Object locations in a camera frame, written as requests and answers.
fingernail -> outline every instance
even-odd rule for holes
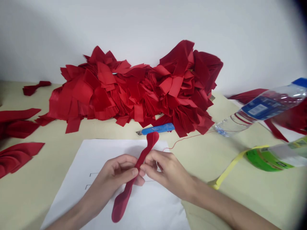
[[[138,169],[137,168],[134,168],[132,170],[132,175],[135,177],[136,175],[138,175]]]

blue utility knife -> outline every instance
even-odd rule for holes
[[[146,129],[143,129],[141,131],[137,131],[136,133],[138,135],[147,135],[148,133],[152,133],[152,132],[162,133],[162,132],[172,131],[174,129],[175,129],[175,127],[172,123],[166,123],[166,124],[161,125],[161,126],[146,128]]]

finger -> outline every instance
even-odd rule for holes
[[[138,175],[138,169],[137,168],[131,168],[119,175],[116,175],[116,181],[118,185],[122,185],[127,183],[128,181],[132,180]]]
[[[134,184],[138,186],[143,186],[144,183],[145,183],[145,180],[140,175],[137,176],[137,179],[134,182]]]
[[[121,173],[122,173],[121,167],[114,168],[114,174],[113,175],[117,175],[117,174],[121,174]]]
[[[158,165],[159,169],[160,169],[161,171],[163,171],[163,167],[160,165],[159,162],[157,162],[157,165]]]
[[[119,164],[120,167],[123,169],[123,170],[127,170],[127,169],[130,169],[130,168],[134,168],[135,164],[134,163],[131,163],[131,162],[124,162],[124,163],[121,163]]]
[[[161,172],[158,172],[155,170],[153,167],[147,165],[147,164],[142,164],[141,169],[149,176],[151,179],[157,181],[158,183],[164,185],[165,184],[165,177]]]
[[[158,170],[158,162],[157,161],[154,161],[154,163],[153,163],[153,168],[155,169],[155,170]]]
[[[150,165],[151,167],[153,167],[156,170],[158,169],[157,162],[155,160],[145,159],[144,163],[147,164],[147,165]]]
[[[145,163],[152,165],[153,161],[157,161],[162,167],[165,167],[166,163],[169,161],[169,158],[165,155],[164,152],[151,150],[145,158]]]
[[[141,177],[144,177],[146,175],[146,173],[143,170],[141,170],[141,169],[140,169],[140,171],[138,173],[139,173],[139,175]]]
[[[120,155],[118,157],[115,157],[113,159],[111,159],[113,161],[116,161],[118,162],[119,164],[122,164],[122,163],[125,163],[125,162],[130,162],[130,163],[134,163],[136,164],[138,159],[134,156],[131,156],[129,154],[123,154],[123,155]]]

bottle label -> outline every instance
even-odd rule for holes
[[[264,96],[256,97],[243,106],[242,110],[257,120],[266,120],[285,111],[281,103]]]
[[[289,144],[251,149],[246,155],[253,165],[269,172],[307,166],[307,136]]]

beige tabletop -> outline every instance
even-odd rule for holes
[[[24,96],[22,82],[1,82],[0,100],[3,110],[42,109],[31,120],[48,112],[51,91],[59,85],[39,88],[32,96]],[[208,109],[214,121],[221,121],[237,111],[237,106],[218,92],[214,105]],[[22,142],[44,142],[42,150],[14,174],[0,179],[0,229],[39,229],[53,199],[84,139],[145,139],[136,135],[139,123],[131,121],[125,127],[107,121],[82,120],[79,132],[65,134],[66,122],[56,120],[39,127],[26,139],[8,138],[0,142],[0,150]],[[176,132],[161,133],[170,147],[180,138]],[[217,178],[241,151],[256,145],[275,145],[270,131],[260,124],[233,138],[209,133],[178,142],[172,152],[183,166],[204,181]],[[282,229],[293,229],[306,201],[307,168],[283,172],[265,172],[242,159],[221,185],[220,191]],[[192,230],[230,229],[206,210],[184,202]]]

